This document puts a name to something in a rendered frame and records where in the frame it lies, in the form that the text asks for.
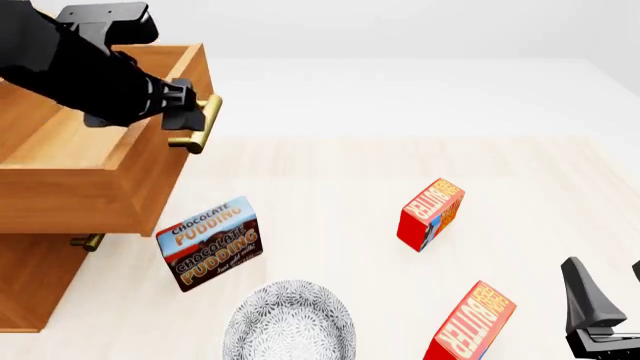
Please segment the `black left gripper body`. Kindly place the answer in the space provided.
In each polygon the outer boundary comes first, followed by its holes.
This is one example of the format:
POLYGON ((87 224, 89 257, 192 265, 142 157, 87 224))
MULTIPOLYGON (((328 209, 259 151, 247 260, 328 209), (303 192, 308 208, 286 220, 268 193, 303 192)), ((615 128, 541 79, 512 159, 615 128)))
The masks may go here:
POLYGON ((143 117, 162 114, 173 108, 193 109, 196 107, 196 93, 170 92, 170 82, 157 77, 146 77, 147 98, 143 117))

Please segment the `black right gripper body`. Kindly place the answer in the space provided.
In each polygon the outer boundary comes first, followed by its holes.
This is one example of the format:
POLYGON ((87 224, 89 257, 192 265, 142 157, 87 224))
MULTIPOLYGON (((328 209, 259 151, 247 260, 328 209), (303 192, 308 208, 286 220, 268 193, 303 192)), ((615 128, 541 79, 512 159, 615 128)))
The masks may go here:
POLYGON ((611 327, 566 326, 575 359, 640 359, 640 332, 617 333, 611 327))

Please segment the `wooden drawer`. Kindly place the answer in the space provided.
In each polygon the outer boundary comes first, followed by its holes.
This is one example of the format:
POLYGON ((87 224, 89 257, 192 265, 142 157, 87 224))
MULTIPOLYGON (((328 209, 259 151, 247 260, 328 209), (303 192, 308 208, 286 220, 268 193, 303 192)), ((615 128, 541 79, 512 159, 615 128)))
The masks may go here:
POLYGON ((152 233, 209 131, 160 116, 88 128, 83 113, 0 80, 0 233, 152 233))

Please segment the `red butter box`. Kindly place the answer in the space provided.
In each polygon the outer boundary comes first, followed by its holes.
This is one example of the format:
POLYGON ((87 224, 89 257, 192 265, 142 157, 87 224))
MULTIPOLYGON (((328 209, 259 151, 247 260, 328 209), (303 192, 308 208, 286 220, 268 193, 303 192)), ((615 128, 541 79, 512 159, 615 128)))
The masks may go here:
POLYGON ((481 360, 516 308, 478 281, 433 336, 423 360, 481 360))
POLYGON ((421 252, 456 217, 465 191, 439 178, 401 210, 397 237, 421 252))

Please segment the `wooden cabinet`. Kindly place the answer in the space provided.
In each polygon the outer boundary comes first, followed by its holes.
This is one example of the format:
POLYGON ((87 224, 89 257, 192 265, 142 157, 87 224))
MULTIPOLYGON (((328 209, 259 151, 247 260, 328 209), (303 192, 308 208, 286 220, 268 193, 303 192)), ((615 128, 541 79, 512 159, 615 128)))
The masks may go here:
POLYGON ((0 234, 0 333, 40 332, 88 253, 70 234, 0 234))

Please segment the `chocolate pudding box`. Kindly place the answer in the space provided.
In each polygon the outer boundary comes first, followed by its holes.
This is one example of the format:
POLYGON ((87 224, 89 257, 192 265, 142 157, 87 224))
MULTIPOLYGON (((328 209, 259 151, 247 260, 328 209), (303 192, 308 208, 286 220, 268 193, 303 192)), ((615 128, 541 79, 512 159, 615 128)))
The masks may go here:
POLYGON ((184 293, 263 253, 256 212, 239 196, 156 233, 184 293))

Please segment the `patterned black and white bowl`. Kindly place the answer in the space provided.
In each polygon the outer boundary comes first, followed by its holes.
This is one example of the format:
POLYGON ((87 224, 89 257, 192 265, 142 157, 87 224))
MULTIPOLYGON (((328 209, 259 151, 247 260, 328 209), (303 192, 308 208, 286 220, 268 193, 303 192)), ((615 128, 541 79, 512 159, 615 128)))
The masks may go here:
POLYGON ((326 287, 275 281, 234 311, 222 360, 356 360, 356 329, 346 306, 326 287))

